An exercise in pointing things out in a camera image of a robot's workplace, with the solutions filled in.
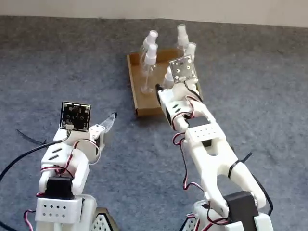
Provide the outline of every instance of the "wire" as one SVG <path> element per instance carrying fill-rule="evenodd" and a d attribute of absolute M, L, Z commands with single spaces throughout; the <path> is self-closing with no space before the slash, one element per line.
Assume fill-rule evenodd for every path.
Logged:
<path fill-rule="evenodd" d="M 208 204 L 209 204 L 210 208 L 207 210 L 207 213 L 206 213 L 206 218 L 207 218 L 207 220 L 208 220 L 209 222 L 213 223 L 214 225 L 226 225 L 226 224 L 228 224 L 228 221 L 223 222 L 223 223 L 217 223 L 218 221 L 212 220 L 212 219 L 210 218 L 210 214 L 209 214 L 209 213 L 210 213 L 210 209 L 211 209 L 211 204 L 210 204 L 210 202 L 208 202 Z"/>
<path fill-rule="evenodd" d="M 205 226 L 202 229 L 202 231 L 208 231 L 213 226 L 213 224 L 217 224 L 217 222 L 222 221 L 222 220 L 224 220 L 224 218 L 219 218 L 219 219 L 214 220 L 214 223 L 209 223 L 207 226 Z M 224 222 L 224 223 L 220 223 L 218 225 L 227 225 L 227 224 L 228 224 L 227 222 Z"/>
<path fill-rule="evenodd" d="M 197 220 L 197 224 L 194 227 L 193 231 L 198 231 L 199 230 L 199 226 L 200 226 L 200 219 Z"/>
<path fill-rule="evenodd" d="M 185 177 L 184 177 L 184 179 L 183 179 L 183 190 L 188 190 L 188 188 L 189 188 L 191 185 L 194 185 L 194 186 L 196 186 L 197 188 L 199 188 L 202 192 L 205 192 L 205 191 L 203 190 L 203 188 L 202 188 L 199 184 L 197 184 L 197 183 L 195 183 L 195 182 L 191 182 L 191 183 L 187 184 L 188 172 L 187 172 L 187 166 L 186 166 L 184 151 L 183 151 L 183 148 L 182 148 L 182 144 L 183 144 L 184 140 L 185 140 L 185 138 L 182 138 L 182 139 L 180 140 L 180 144 L 179 144 L 180 150 L 181 150 L 181 153 L 182 153 L 182 157 L 183 157 L 184 166 L 185 166 Z"/>
<path fill-rule="evenodd" d="M 66 137 L 65 139 L 63 139 L 63 140 L 58 140 L 58 141 L 53 141 L 53 142 L 50 142 L 50 143 L 43 144 L 43 145 L 41 145 L 41 146 L 39 146 L 39 147 L 36 147 L 36 148 L 34 148 L 34 149 L 32 149 L 32 150 L 30 150 L 30 151 L 28 151 L 28 152 L 26 152 L 26 153 L 24 153 L 24 154 L 18 156 L 17 158 L 15 158 L 15 159 L 14 159 L 12 162 L 10 162 L 10 164 L 1 172 L 1 174 L 0 174 L 0 182 L 2 181 L 3 177 L 5 176 L 5 174 L 11 169 L 11 167 L 12 167 L 13 165 L 15 165 L 18 161 L 20 161 L 22 158 L 26 157 L 27 155 L 30 155 L 30 154 L 33 153 L 33 152 L 36 152 L 36 151 L 38 151 L 38 150 L 41 150 L 41 149 L 43 149 L 43 148 L 52 146 L 52 145 L 57 144 L 57 143 L 62 143 L 62 142 L 64 142 L 64 141 L 66 141 L 66 140 L 69 138 L 70 135 L 71 135 L 71 131 L 68 132 L 67 137 Z M 2 221 L 0 221 L 0 226 L 3 227 L 3 228 L 5 228 L 5 229 L 8 230 L 8 231 L 18 231 L 18 230 L 16 230 L 16 229 L 14 229 L 14 228 L 12 228 L 12 227 L 10 227 L 10 226 L 4 224 Z"/>
<path fill-rule="evenodd" d="M 29 136 L 27 136 L 26 134 L 22 133 L 20 130 L 16 129 L 16 131 L 23 137 L 25 138 L 26 140 L 30 141 L 31 143 L 34 143 L 34 144 L 46 144 L 46 140 L 44 142 L 40 142 L 40 141 L 37 141 Z"/>
<path fill-rule="evenodd" d="M 191 89 L 188 88 L 186 81 L 184 81 L 184 85 L 185 85 L 185 87 L 187 88 L 187 90 L 188 90 L 189 92 L 191 92 L 192 94 L 194 94 L 195 96 L 197 96 L 197 98 L 200 100 L 200 102 L 203 102 L 202 98 L 200 97 L 200 95 L 199 95 L 197 92 L 195 92 L 195 91 L 193 91 L 193 90 L 191 90 Z"/>
<path fill-rule="evenodd" d="M 196 218 L 196 215 L 194 213 L 189 213 L 186 215 L 187 218 Z"/>
<path fill-rule="evenodd" d="M 28 209 L 24 212 L 24 221 L 25 221 L 26 225 L 29 227 L 29 231 L 33 231 L 33 227 L 31 225 L 30 221 L 28 220 L 27 215 L 28 215 L 28 213 L 35 213 L 35 212 L 36 212 L 35 210 L 31 210 L 31 209 Z"/>
<path fill-rule="evenodd" d="M 68 174 L 71 176 L 71 178 L 74 178 L 74 175 L 69 170 L 67 170 L 65 167 L 60 167 L 60 166 L 44 167 L 44 168 L 41 169 L 41 172 L 44 172 L 44 171 L 50 170 L 50 169 L 56 169 L 56 170 L 61 169 L 61 170 L 63 170 L 63 173 L 68 172 Z"/>
<path fill-rule="evenodd" d="M 68 159 L 67 159 L 66 165 L 65 165 L 65 167 L 63 168 L 63 170 L 62 170 L 61 172 L 56 170 L 56 172 L 57 172 L 58 174 L 62 175 L 62 174 L 64 174 L 64 173 L 67 171 L 67 172 L 72 176 L 72 174 L 71 174 L 67 169 L 68 169 L 69 164 L 71 163 L 71 160 L 72 160 L 72 158 L 73 158 L 73 150 L 74 150 L 75 148 L 77 148 L 77 145 L 78 145 L 81 141 L 87 141 L 87 142 L 93 144 L 93 145 L 95 146 L 95 148 L 97 149 L 98 157 L 97 157 L 97 159 L 96 159 L 96 161 L 95 161 L 94 163 L 89 163 L 89 165 L 92 166 L 92 165 L 95 165 L 95 164 L 97 164 L 97 163 L 99 162 L 99 160 L 100 160 L 100 158 L 101 158 L 101 152 L 102 152 L 101 149 L 100 149 L 100 148 L 96 145 L 96 143 L 94 143 L 92 140 L 89 140 L 89 139 L 80 139 L 80 140 L 77 140 L 77 141 L 73 144 L 73 149 L 72 149 L 72 151 L 71 151 L 71 153 L 70 153 L 70 155 L 69 155 L 69 157 L 68 157 Z"/>
<path fill-rule="evenodd" d="M 267 199 L 267 201 L 269 202 L 269 211 L 268 211 L 268 216 L 270 216 L 271 215 L 271 213 L 272 213 L 272 211 L 273 211 L 273 209 L 274 209 L 274 204 L 273 204 L 273 202 L 271 201 L 271 198 L 269 197 L 269 194 L 268 194 L 268 192 L 266 191 L 266 189 L 263 187 L 263 185 L 259 182 L 259 180 L 254 176 L 254 174 L 252 174 L 252 176 L 255 178 L 255 180 L 256 180 L 256 182 L 257 182 L 257 184 L 259 185 L 259 187 L 261 188 L 261 190 L 263 191 L 263 193 L 264 193 L 264 195 L 265 195 L 265 197 L 266 197 L 266 199 Z"/>
<path fill-rule="evenodd" d="M 173 136 L 173 138 L 172 138 L 172 143 L 173 143 L 175 146 L 179 146 L 179 145 L 180 145 L 180 142 L 175 142 L 175 139 L 176 139 L 178 136 L 183 135 L 183 134 L 185 134 L 185 132 L 180 132 L 180 133 L 177 133 L 177 134 L 175 134 L 175 135 Z"/>

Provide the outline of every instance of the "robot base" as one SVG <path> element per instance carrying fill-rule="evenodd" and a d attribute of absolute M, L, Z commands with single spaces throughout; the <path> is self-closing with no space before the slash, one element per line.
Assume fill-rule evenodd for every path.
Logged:
<path fill-rule="evenodd" d="M 82 209 L 79 210 L 81 216 L 78 222 L 73 222 L 75 215 L 78 213 L 78 204 L 82 200 Z M 57 203 L 65 206 L 67 216 L 66 223 L 61 222 L 63 218 L 60 214 L 52 214 L 49 204 Z M 52 209 L 61 209 L 54 205 Z M 43 199 L 38 203 L 36 213 L 36 231 L 118 231 L 116 223 L 105 208 L 97 208 L 96 200 L 90 195 L 81 195 L 75 200 L 64 201 L 54 199 Z"/>
<path fill-rule="evenodd" d="M 187 218 L 182 225 L 180 231 L 202 231 L 210 222 L 207 220 L 207 209 L 202 205 L 206 204 L 205 200 L 198 201 L 194 204 L 193 213 L 196 214 L 196 218 Z M 210 217 L 215 220 L 220 216 L 212 209 L 209 212 Z M 200 219 L 199 229 L 195 230 L 197 219 Z M 259 216 L 255 217 L 255 223 L 257 231 L 274 231 L 270 217 L 267 214 L 260 213 Z M 236 222 L 224 226 L 213 225 L 210 231 L 246 231 L 243 228 L 241 222 Z"/>

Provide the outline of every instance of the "gray carpet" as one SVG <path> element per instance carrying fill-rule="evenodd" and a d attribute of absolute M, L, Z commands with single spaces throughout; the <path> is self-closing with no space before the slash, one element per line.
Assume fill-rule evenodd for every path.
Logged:
<path fill-rule="evenodd" d="M 160 48 L 176 42 L 173 20 L 0 17 L 0 169 L 35 145 L 15 129 L 51 140 L 62 101 L 90 103 L 91 123 L 118 111 L 115 136 L 91 167 L 85 192 L 124 231 L 176 231 L 202 195 L 184 192 L 180 151 L 163 117 L 137 120 L 126 54 L 148 30 Z M 277 231 L 308 220 L 308 29 L 186 22 L 205 102 L 240 158 L 274 202 Z M 27 230 L 44 151 L 19 162 L 0 186 L 1 220 Z M 199 180 L 188 157 L 189 177 Z M 223 193 L 238 188 L 219 178 Z"/>

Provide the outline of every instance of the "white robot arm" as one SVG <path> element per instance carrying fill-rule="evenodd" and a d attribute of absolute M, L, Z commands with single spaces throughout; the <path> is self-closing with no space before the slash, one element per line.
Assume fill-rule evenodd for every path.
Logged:
<path fill-rule="evenodd" d="M 116 113 L 90 128 L 89 117 L 90 105 L 63 102 L 54 141 L 64 141 L 50 146 L 41 161 L 36 231 L 93 229 L 96 200 L 82 193 L 89 165 L 99 161 Z"/>
<path fill-rule="evenodd" d="M 157 98 L 171 127 L 185 135 L 182 144 L 186 147 L 186 150 L 189 150 L 201 176 L 201 185 L 205 191 L 204 203 L 208 202 L 210 205 L 206 209 L 206 216 L 203 217 L 203 220 L 202 211 L 205 209 L 198 209 L 200 205 L 195 207 L 201 223 L 203 222 L 205 226 L 209 222 L 209 213 L 215 213 L 217 218 L 229 220 L 232 216 L 235 216 L 234 210 L 236 208 L 230 202 L 234 198 L 222 196 L 217 186 L 218 175 L 228 176 L 242 188 L 243 194 L 233 195 L 233 197 L 251 197 L 250 203 L 253 203 L 254 207 L 263 208 L 266 205 L 264 192 L 247 166 L 239 161 L 228 144 L 226 135 L 199 96 L 196 88 L 198 79 L 191 56 L 170 61 L 170 67 L 175 85 L 172 89 L 162 89 L 157 85 Z M 262 217 L 266 217 L 266 222 L 270 225 L 266 229 L 255 228 L 254 230 L 272 231 L 269 216 L 264 214 Z M 225 230 L 251 230 L 248 228 L 247 222 L 242 222 L 239 229 L 228 229 L 227 226 L 234 226 L 234 224 L 228 224 Z"/>

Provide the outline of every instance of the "clear plastic bottle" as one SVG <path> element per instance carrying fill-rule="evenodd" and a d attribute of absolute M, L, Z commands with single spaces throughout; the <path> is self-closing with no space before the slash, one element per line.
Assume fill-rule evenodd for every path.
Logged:
<path fill-rule="evenodd" d="M 174 80 L 171 72 L 170 66 L 167 68 L 167 73 L 165 74 L 164 82 L 162 84 L 162 87 L 164 89 L 171 89 L 173 88 Z"/>
<path fill-rule="evenodd" d="M 183 57 L 186 49 L 188 48 L 189 40 L 184 24 L 178 25 L 178 57 Z"/>
<path fill-rule="evenodd" d="M 188 44 L 187 50 L 185 51 L 185 55 L 191 55 L 192 56 L 192 62 L 194 62 L 194 54 L 196 52 L 196 47 L 197 47 L 197 44 L 195 44 L 194 42 L 190 42 Z"/>
<path fill-rule="evenodd" d="M 139 65 L 144 66 L 144 58 L 151 44 L 156 44 L 156 39 L 158 37 L 158 32 L 156 30 L 151 30 L 148 36 L 144 39 L 142 46 L 139 50 Z"/>
<path fill-rule="evenodd" d="M 155 71 L 156 71 L 156 58 L 157 58 L 157 44 L 150 44 L 149 49 L 144 58 L 144 65 L 142 67 L 142 73 L 145 78 L 145 82 L 141 87 L 143 94 L 149 94 L 154 92 L 156 85 Z"/>

